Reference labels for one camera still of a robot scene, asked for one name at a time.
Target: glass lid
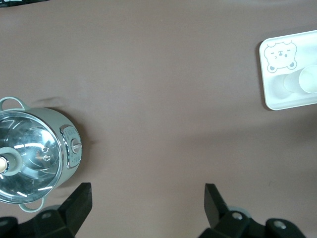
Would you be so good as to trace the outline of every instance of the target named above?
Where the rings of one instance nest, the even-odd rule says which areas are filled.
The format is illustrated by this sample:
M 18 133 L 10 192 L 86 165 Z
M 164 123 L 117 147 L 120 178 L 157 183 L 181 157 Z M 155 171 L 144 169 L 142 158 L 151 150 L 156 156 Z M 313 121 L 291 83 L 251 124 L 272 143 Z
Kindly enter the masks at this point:
M 60 145 L 38 118 L 18 111 L 0 114 L 0 200 L 36 201 L 56 185 L 61 173 Z

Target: electric cooking pot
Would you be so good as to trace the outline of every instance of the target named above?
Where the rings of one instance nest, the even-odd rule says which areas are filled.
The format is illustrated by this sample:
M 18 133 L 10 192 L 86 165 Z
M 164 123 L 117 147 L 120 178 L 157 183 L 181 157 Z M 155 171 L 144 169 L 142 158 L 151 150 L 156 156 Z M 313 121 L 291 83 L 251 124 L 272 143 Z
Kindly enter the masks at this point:
M 21 108 L 3 110 L 8 99 Z M 79 133 L 64 115 L 15 97 L 0 100 L 0 201 L 39 211 L 48 193 L 74 174 L 81 155 Z M 39 208 L 26 206 L 39 199 Z

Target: pot handle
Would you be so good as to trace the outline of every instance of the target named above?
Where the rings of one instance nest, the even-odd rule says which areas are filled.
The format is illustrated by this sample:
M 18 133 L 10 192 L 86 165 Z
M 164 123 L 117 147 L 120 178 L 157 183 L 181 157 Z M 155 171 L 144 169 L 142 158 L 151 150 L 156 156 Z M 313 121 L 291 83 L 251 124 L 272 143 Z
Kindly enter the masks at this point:
M 38 208 L 35 208 L 35 209 L 28 208 L 25 204 L 19 204 L 19 207 L 25 212 L 29 212 L 29 213 L 38 212 L 38 211 L 40 211 L 43 208 L 43 206 L 44 206 L 44 204 L 46 202 L 46 196 L 42 197 L 41 199 L 42 199 L 42 203 L 41 203 L 40 207 L 38 207 Z
M 3 103 L 6 101 L 6 100 L 9 100 L 9 99 L 13 99 L 13 100 L 16 100 L 22 108 L 12 108 L 12 109 L 6 109 L 5 111 L 12 111 L 12 110 L 23 110 L 23 111 L 26 111 L 26 110 L 29 110 L 30 108 L 21 100 L 21 99 L 18 99 L 16 97 L 5 97 L 5 98 L 2 98 L 0 100 L 0 112 L 4 111 L 3 108 L 2 108 L 2 105 Z

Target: bear face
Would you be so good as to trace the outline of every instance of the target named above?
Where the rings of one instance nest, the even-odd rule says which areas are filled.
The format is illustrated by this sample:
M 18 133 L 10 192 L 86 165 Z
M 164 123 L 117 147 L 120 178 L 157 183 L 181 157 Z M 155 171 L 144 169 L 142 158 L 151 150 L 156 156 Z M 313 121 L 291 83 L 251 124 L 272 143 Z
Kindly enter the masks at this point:
M 275 73 L 279 68 L 295 69 L 297 62 L 295 54 L 297 47 L 294 43 L 276 43 L 274 46 L 267 46 L 264 50 L 264 56 L 267 59 L 267 70 Z

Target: plastic cup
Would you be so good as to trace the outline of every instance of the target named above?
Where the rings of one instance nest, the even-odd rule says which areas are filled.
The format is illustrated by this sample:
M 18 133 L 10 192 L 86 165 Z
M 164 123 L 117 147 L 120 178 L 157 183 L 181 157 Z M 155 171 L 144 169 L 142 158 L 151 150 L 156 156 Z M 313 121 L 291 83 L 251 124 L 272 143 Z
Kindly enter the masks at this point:
M 309 65 L 287 75 L 284 87 L 290 92 L 317 93 L 317 65 Z

